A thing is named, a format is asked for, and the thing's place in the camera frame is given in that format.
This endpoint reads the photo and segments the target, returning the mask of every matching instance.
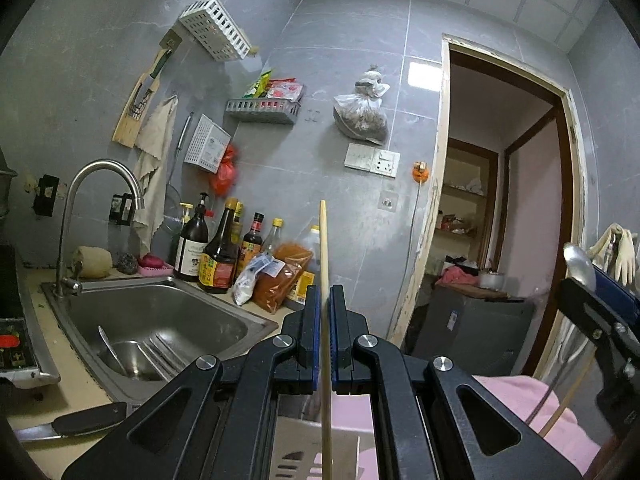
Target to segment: pink soap dish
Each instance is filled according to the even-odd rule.
[[[174,273],[174,268],[168,263],[165,263],[161,269],[138,266],[138,272],[142,276],[171,276]]]

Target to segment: stainless steel sink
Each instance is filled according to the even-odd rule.
[[[82,292],[64,298],[54,283],[42,289],[74,349],[113,400],[144,402],[198,356],[242,355],[278,326],[171,277],[84,282]]]

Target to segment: black knife handle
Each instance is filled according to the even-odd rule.
[[[51,427],[57,434],[73,436],[110,428],[127,418],[127,403],[113,402],[80,412],[57,416]]]

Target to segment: kitchen counter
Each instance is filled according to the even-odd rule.
[[[40,290],[40,284],[55,281],[55,275],[56,271],[52,269],[29,270],[27,284],[38,322],[51,356],[60,372],[61,381],[58,384],[34,390],[11,388],[2,392],[2,406],[7,414],[9,424],[14,429],[44,424],[51,422],[57,416],[65,415],[65,413],[111,402],[111,399],[94,381],[76,351],[71,347]],[[126,277],[124,274],[120,274],[114,269],[112,276],[110,276],[110,278],[124,277]],[[219,296],[219,298],[232,304],[229,293]],[[252,302],[241,308],[257,316],[271,319],[278,324],[278,328],[267,337],[279,333],[283,318],[292,312],[288,308],[280,308],[271,315]],[[62,476],[66,467],[100,440],[101,436],[101,434],[97,434],[50,442],[34,442],[24,446],[44,474],[52,480],[57,480]]]

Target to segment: pink fabric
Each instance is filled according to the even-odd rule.
[[[501,403],[521,420],[525,420],[546,392],[546,384],[527,376],[479,377],[476,380],[489,390]],[[551,393],[542,410],[531,423],[539,431],[559,406],[558,397]],[[334,428],[350,428],[373,431],[369,396],[332,397],[332,425]],[[578,426],[574,412],[564,410],[545,440],[571,462],[582,475],[587,471],[600,446],[591,440]],[[360,480],[378,480],[378,462],[375,449],[360,453],[359,465],[364,471]]]
[[[458,266],[451,266],[445,269],[442,277],[436,282],[439,283],[461,283],[463,285],[477,285],[478,277],[467,274]]]

